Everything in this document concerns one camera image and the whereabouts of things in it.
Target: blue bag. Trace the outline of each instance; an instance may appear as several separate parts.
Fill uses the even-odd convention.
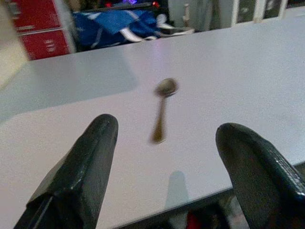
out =
[[[91,49],[157,39],[156,19],[145,10],[73,13],[78,40]]]

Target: spoon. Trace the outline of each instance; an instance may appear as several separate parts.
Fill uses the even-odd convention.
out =
[[[159,110],[159,117],[157,119],[156,127],[152,135],[152,141],[154,143],[161,143],[165,140],[164,134],[164,112],[166,98],[175,94],[178,90],[178,83],[173,78],[167,78],[162,80],[157,86],[155,92],[161,96],[161,104]]]

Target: white strap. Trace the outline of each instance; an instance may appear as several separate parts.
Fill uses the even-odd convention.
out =
[[[120,30],[120,33],[123,35],[123,37],[130,41],[130,42],[142,42],[142,41],[147,41],[147,40],[156,40],[157,37],[155,36],[149,36],[149,37],[139,37],[135,35],[129,28],[124,28]]]

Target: white table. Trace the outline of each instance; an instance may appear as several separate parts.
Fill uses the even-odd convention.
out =
[[[292,164],[305,161],[305,19],[276,21],[28,63],[0,91],[0,228],[12,228],[46,173],[99,114],[119,136],[97,228],[231,187],[215,144],[236,122]],[[167,139],[149,142],[166,77],[180,89]]]

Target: red drawer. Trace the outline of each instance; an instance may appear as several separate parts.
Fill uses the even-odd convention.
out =
[[[22,35],[20,39],[31,60],[70,53],[63,30]]]
[[[61,26],[53,0],[12,0],[9,8],[17,32],[47,30]]]

